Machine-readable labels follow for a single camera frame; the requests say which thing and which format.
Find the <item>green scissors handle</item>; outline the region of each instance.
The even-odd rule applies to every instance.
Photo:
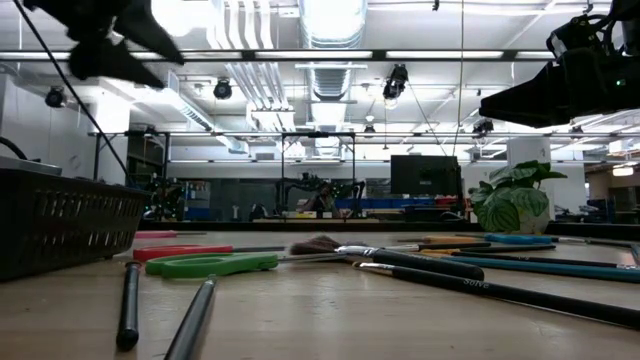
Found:
[[[276,254],[204,253],[152,259],[147,261],[145,271],[149,275],[184,279],[268,270],[276,266],[278,266]]]

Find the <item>computer monitor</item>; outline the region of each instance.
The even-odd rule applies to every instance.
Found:
[[[455,156],[391,156],[393,194],[457,196],[461,184],[460,167]]]

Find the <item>black plastic basket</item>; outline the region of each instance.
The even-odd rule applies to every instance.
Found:
[[[127,251],[149,194],[0,169],[0,281]]]

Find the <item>table surface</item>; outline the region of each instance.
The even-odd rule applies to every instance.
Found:
[[[142,239],[281,245],[312,233],[209,233]],[[424,233],[327,234],[393,244]],[[111,261],[2,284],[0,359],[162,359],[200,280],[142,274],[140,341],[118,353],[124,264]],[[624,249],[559,245],[536,256],[633,264]],[[640,309],[638,285],[485,269],[486,280]],[[635,358],[639,333],[575,316],[364,273],[346,264],[287,264],[220,280],[202,359],[604,359]]]

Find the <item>red scissors handle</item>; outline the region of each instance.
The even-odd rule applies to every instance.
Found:
[[[133,258],[138,261],[148,261],[151,259],[188,254],[202,253],[230,253],[233,251],[231,245],[169,245],[169,246],[150,246],[133,250]]]

